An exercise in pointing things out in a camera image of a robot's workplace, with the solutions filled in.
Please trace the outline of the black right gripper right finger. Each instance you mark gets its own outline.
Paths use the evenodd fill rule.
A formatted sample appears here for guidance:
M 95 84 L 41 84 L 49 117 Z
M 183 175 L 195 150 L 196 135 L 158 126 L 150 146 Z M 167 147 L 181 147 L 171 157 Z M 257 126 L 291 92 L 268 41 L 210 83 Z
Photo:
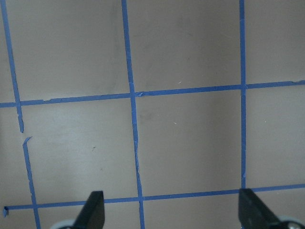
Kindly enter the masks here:
M 275 229 L 280 219 L 249 188 L 239 189 L 239 221 L 244 229 Z

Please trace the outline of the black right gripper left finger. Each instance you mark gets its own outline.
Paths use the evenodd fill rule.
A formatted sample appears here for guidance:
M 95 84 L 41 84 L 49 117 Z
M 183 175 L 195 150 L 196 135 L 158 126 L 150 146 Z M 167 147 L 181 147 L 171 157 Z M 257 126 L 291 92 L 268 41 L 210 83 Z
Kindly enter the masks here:
M 102 229 L 105 223 L 105 208 L 103 191 L 93 191 L 79 215 L 73 229 Z

